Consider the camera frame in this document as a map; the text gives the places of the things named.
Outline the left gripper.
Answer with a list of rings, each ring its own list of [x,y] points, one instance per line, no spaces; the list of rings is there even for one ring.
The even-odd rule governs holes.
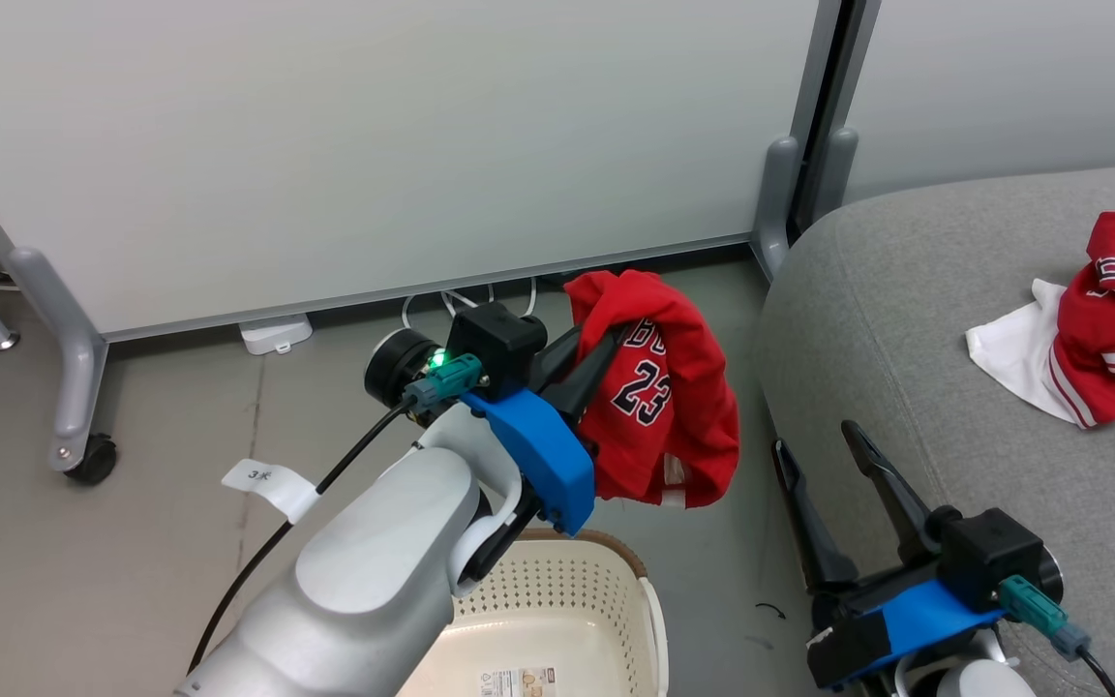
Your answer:
[[[580,354],[583,326],[576,325],[558,336],[532,358],[529,374],[531,393],[546,396],[546,403],[561,415],[572,430],[583,420],[589,405],[615,361],[628,327],[612,325],[586,354]],[[504,497],[500,510],[479,522],[462,522],[459,538],[448,553],[448,577],[453,592],[471,592],[478,581],[465,581],[462,573],[473,553],[489,541],[493,533],[517,520],[515,507],[522,501],[524,482],[518,465],[482,416],[474,416],[466,405],[455,405],[437,417],[420,437],[424,447],[452,451],[469,467],[472,503],[478,506],[481,485],[486,484]]]

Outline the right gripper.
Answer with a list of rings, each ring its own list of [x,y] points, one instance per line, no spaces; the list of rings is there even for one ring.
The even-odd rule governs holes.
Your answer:
[[[872,482],[893,525],[903,564],[921,564],[941,553],[928,530],[932,510],[875,442],[854,420],[842,420],[842,437],[859,472]],[[903,658],[932,657],[948,638],[937,618],[941,584],[933,569],[893,569],[859,579],[841,553],[808,495],[808,480],[786,444],[770,446],[789,529],[805,585],[813,592],[813,636],[806,648],[811,678],[823,691],[840,693],[863,680],[889,681]]]

